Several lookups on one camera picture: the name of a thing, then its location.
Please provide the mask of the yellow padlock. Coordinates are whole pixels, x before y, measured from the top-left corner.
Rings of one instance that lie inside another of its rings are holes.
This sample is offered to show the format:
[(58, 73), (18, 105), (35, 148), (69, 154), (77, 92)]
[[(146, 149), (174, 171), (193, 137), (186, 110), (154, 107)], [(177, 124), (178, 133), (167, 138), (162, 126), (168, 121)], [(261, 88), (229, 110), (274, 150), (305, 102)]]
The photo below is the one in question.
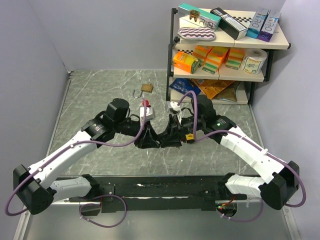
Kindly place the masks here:
[(186, 143), (188, 143), (188, 144), (194, 143), (196, 141), (193, 133), (186, 134), (185, 140), (186, 140)]

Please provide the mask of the brass padlock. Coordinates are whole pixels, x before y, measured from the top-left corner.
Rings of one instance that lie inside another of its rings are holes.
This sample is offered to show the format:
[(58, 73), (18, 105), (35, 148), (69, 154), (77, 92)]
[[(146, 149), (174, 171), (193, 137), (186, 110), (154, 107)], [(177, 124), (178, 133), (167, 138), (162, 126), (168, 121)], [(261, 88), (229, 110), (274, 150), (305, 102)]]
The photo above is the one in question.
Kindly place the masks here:
[(152, 93), (153, 92), (153, 88), (154, 86), (150, 83), (144, 83), (142, 84), (141, 88), (140, 88), (140, 93), (138, 95), (135, 94), (136, 90), (134, 89), (133, 92), (132, 92), (132, 96), (135, 98), (135, 99), (138, 99), (138, 98), (141, 98), (143, 93)]

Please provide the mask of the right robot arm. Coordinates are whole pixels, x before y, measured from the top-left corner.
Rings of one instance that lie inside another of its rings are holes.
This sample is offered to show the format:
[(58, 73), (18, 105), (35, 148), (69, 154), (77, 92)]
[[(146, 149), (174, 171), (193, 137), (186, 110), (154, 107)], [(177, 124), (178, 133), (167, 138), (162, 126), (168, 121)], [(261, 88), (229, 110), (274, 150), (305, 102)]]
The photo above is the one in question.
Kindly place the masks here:
[(287, 163), (275, 157), (250, 139), (231, 119), (217, 114), (212, 101), (206, 96), (198, 95), (191, 104), (193, 114), (182, 117), (178, 102), (166, 103), (169, 122), (159, 136), (160, 146), (180, 147), (182, 143), (199, 142), (200, 138), (195, 133), (202, 131), (205, 138), (232, 151), (258, 173), (256, 177), (227, 173), (217, 187), (223, 199), (246, 195), (262, 199), (275, 210), (287, 206), (289, 199), (302, 186), (299, 166), (293, 161)]

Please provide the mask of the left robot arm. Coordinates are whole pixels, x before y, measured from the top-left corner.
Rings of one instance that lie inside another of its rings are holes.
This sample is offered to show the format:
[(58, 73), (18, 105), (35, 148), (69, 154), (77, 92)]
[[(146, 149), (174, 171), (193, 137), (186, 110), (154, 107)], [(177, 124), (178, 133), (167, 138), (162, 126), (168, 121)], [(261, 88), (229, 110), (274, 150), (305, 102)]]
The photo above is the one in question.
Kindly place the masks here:
[(142, 100), (137, 120), (130, 118), (130, 104), (115, 98), (106, 110), (88, 120), (63, 146), (44, 159), (26, 167), (22, 164), (13, 170), (13, 194), (26, 210), (37, 215), (52, 203), (80, 197), (87, 201), (99, 195), (98, 182), (89, 174), (69, 180), (58, 180), (60, 174), (78, 160), (101, 146), (122, 148), (139, 144), (155, 119), (155, 111), (148, 100)]

